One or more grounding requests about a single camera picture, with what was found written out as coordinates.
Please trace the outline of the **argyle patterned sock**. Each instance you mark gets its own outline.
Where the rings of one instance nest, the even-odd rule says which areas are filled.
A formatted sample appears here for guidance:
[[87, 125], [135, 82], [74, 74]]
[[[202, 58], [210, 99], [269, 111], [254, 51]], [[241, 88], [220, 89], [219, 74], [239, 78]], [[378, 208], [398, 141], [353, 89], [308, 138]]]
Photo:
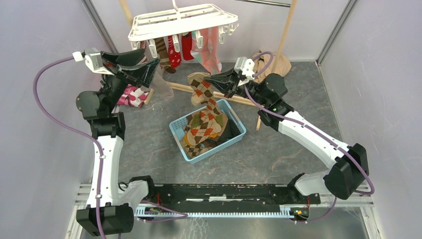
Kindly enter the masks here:
[[214, 115], [207, 110], [194, 112], [186, 117], [183, 127], [182, 149], [190, 158], [197, 157], [214, 147], [228, 125], [225, 113]]
[[205, 80], [210, 76], [209, 73], [202, 72], [191, 73], [188, 76], [188, 83], [193, 89], [191, 103], [194, 106], [206, 105], [206, 109], [217, 116], [221, 114], [221, 111], [214, 97], [212, 84]]

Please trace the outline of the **white plastic clip hanger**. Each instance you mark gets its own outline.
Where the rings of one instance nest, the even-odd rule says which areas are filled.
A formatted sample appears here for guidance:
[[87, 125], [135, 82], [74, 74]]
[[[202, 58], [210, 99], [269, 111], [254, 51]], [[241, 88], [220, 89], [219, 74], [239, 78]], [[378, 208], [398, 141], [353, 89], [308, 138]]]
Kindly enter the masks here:
[[206, 3], [187, 7], [177, 7], [169, 10], [144, 13], [133, 18], [133, 24], [128, 35], [132, 49], [137, 49], [141, 42], [146, 42], [153, 58], [157, 58], [154, 39], [179, 35], [195, 31], [197, 47], [203, 47], [201, 29], [218, 27], [219, 43], [223, 44], [238, 27], [238, 16], [224, 11], [215, 4]]

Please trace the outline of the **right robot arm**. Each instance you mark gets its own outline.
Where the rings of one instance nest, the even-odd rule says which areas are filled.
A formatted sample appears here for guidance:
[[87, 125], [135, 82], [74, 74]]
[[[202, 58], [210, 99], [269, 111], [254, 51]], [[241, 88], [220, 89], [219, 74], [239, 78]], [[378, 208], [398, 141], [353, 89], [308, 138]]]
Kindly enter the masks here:
[[287, 195], [291, 202], [300, 203], [311, 194], [329, 193], [342, 200], [353, 193], [374, 194], [365, 147], [359, 143], [350, 146], [308, 122], [283, 100], [288, 90], [282, 76], [271, 73], [257, 83], [230, 70], [205, 77], [205, 81], [226, 98], [238, 95], [249, 99], [259, 108], [266, 126], [300, 143], [326, 166], [325, 171], [303, 173], [290, 182]]

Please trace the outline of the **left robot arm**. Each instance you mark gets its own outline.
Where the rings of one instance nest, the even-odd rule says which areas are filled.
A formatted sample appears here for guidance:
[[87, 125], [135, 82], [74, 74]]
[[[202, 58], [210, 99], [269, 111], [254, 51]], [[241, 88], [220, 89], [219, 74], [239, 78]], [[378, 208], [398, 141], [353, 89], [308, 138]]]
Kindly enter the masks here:
[[73, 53], [75, 61], [83, 61], [102, 77], [99, 90], [81, 92], [76, 98], [77, 109], [90, 125], [89, 139], [95, 149], [91, 190], [86, 207], [77, 211], [76, 220], [94, 237], [129, 233], [138, 204], [156, 198], [149, 176], [130, 180], [122, 193], [118, 187], [126, 127], [124, 114], [115, 112], [114, 108], [128, 85], [151, 85], [159, 61], [142, 62], [143, 57], [144, 49], [108, 53], [91, 48]]

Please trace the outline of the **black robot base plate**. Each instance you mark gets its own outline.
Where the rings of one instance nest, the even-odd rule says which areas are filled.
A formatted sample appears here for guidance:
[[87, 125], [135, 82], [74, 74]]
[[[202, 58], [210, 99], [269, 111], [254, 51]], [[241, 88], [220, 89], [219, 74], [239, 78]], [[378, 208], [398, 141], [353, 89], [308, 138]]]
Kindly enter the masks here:
[[138, 220], [281, 218], [305, 221], [319, 194], [284, 184], [156, 184], [134, 209]]

